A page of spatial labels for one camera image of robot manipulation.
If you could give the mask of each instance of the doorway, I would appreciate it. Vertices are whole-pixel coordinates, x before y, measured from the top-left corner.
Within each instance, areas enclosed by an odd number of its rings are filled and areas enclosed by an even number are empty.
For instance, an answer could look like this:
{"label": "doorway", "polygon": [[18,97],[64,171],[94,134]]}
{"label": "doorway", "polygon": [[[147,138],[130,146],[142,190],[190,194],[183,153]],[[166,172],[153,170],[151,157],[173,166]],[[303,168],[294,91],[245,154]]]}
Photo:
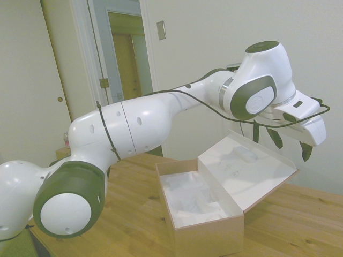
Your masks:
{"label": "doorway", "polygon": [[[108,12],[108,17],[123,93],[115,96],[119,100],[129,100],[152,93],[141,16]],[[163,156],[161,146],[148,153]]]}

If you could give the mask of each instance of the light switch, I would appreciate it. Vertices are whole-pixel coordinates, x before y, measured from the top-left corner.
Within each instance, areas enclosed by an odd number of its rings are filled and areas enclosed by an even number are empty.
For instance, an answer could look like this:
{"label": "light switch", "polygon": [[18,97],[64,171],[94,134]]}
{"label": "light switch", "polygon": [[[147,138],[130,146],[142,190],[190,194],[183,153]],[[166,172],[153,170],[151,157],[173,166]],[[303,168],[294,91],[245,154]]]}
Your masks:
{"label": "light switch", "polygon": [[165,22],[162,20],[157,23],[157,33],[159,35],[159,40],[166,39]]}

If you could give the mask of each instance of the white box lid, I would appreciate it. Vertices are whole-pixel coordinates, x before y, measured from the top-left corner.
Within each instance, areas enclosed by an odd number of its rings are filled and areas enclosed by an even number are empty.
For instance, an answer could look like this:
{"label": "white box lid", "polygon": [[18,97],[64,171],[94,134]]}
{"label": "white box lid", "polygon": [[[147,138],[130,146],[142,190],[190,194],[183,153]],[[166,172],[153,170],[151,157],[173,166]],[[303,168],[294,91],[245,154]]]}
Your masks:
{"label": "white box lid", "polygon": [[[242,158],[242,149],[248,159]],[[244,212],[297,171],[290,160],[233,131],[201,154],[198,161]]]}

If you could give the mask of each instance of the white wall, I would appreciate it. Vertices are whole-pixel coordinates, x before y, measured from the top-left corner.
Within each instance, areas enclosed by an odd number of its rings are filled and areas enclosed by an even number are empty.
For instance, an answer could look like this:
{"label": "white wall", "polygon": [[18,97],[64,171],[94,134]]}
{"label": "white wall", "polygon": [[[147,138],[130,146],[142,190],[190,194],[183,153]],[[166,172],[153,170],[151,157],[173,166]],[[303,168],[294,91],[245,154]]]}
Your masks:
{"label": "white wall", "polygon": [[[277,150],[264,132],[261,142],[295,162],[302,172],[292,183],[343,194],[343,3],[340,0],[153,1],[142,0],[153,87],[192,82],[206,72],[242,60],[253,43],[276,40],[289,55],[293,81],[303,93],[322,98],[326,141],[311,159],[301,159],[299,143],[284,139]],[[156,23],[164,20],[167,38],[159,41]],[[170,158],[195,158],[225,135],[228,126],[204,108],[180,114],[166,142]],[[247,134],[251,128],[245,126]]]}

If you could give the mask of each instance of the door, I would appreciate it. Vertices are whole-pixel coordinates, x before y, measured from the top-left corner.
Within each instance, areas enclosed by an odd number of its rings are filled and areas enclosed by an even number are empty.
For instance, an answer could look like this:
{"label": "door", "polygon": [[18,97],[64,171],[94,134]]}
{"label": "door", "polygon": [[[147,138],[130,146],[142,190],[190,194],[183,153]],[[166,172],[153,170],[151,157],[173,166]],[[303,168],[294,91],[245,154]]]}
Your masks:
{"label": "door", "polygon": [[40,1],[0,1],[0,26],[0,161],[47,167],[70,117]]}
{"label": "door", "polygon": [[113,35],[124,99],[142,96],[131,35]]}

